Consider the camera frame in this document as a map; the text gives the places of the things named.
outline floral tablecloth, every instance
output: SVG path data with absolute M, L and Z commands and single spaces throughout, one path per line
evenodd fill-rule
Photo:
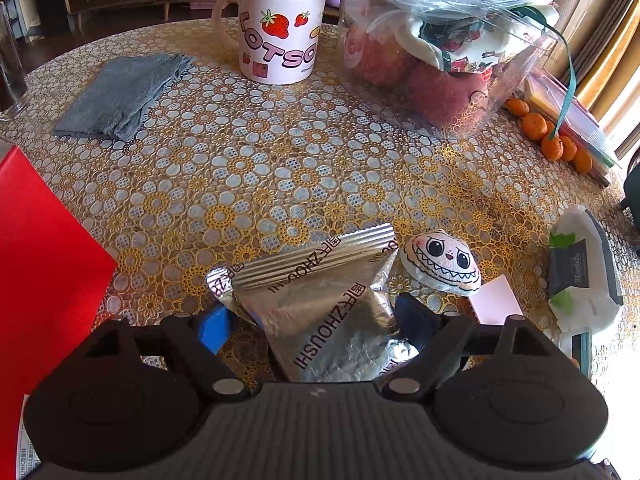
M 235 20 L 228 21 L 237 33 Z M 607 232 L 626 306 L 616 337 L 594 348 L 593 380 L 606 394 L 607 362 L 635 348 L 640 265 L 619 181 L 603 190 L 548 162 L 507 116 L 475 138 L 445 144 L 405 131 L 347 94 L 334 70 L 336 29 L 323 25 L 304 82 L 267 86 L 238 71 L 209 21 L 168 23 L 98 40 L 30 75 L 33 99 L 0 135 L 18 144 L 53 192 L 118 261 L 100 306 L 135 324 L 212 301 L 204 275 L 327 236 L 390 221 L 399 241 L 441 227 L 468 240 L 482 276 L 505 274 L 523 311 L 557 334 L 546 304 L 549 226 L 571 204 Z M 49 133 L 100 66 L 116 56 L 196 56 L 153 104 L 134 140 L 99 142 Z M 412 291 L 433 310 L 470 312 L 468 300 L 433 294 L 396 266 L 393 295 Z M 242 324 L 222 354 L 249 384 L 271 377 L 262 335 Z

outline pink card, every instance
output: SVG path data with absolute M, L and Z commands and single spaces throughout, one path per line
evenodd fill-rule
M 482 284 L 480 290 L 470 296 L 469 300 L 478 321 L 485 325 L 504 325 L 507 316 L 522 314 L 504 274 Z

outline lace tablecloth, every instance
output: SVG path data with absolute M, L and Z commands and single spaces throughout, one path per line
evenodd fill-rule
M 228 27 L 237 33 L 235 20 Z M 475 138 L 444 144 L 404 131 L 347 94 L 333 72 L 336 28 L 323 25 L 304 82 L 245 79 L 208 20 L 124 32 L 64 54 L 30 75 L 33 99 L 0 134 L 21 146 L 82 225 L 118 261 L 100 307 L 155 323 L 212 301 L 203 277 L 310 240 L 393 223 L 400 242 L 441 227 L 468 241 L 485 280 L 506 274 L 526 315 L 557 333 L 546 304 L 549 226 L 571 204 L 607 232 L 625 293 L 616 337 L 594 348 L 593 380 L 606 394 L 607 362 L 634 349 L 640 265 L 619 181 L 603 190 L 546 161 L 507 116 Z M 52 137 L 61 113 L 116 56 L 197 56 L 130 142 Z M 430 294 L 396 266 L 390 291 L 413 291 L 433 310 L 469 312 L 468 300 Z M 241 325 L 222 354 L 249 384 L 271 377 L 264 338 Z

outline tangerine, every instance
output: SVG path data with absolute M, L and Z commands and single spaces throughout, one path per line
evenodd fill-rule
M 504 107 L 518 118 L 522 118 L 529 113 L 529 105 L 522 99 L 507 99 Z
M 573 139 L 566 135 L 561 135 L 560 140 L 562 140 L 562 145 L 564 146 L 564 152 L 562 152 L 560 158 L 565 162 L 571 162 L 574 160 L 575 153 L 578 151 L 578 146 L 575 145 Z
M 542 140 L 547 133 L 545 118 L 535 112 L 525 115 L 520 121 L 520 127 L 527 139 Z
M 591 155 L 582 147 L 578 148 L 576 151 L 572 163 L 574 164 L 575 171 L 578 173 L 589 173 L 593 167 Z
M 564 151 L 560 136 L 555 134 L 551 139 L 545 136 L 540 143 L 540 151 L 548 160 L 558 160 Z

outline foil wrapper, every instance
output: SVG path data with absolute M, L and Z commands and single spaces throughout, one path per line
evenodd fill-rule
M 369 381 L 415 355 L 385 284 L 398 243 L 382 224 L 247 264 L 214 268 L 207 284 L 264 330 L 291 381 Z

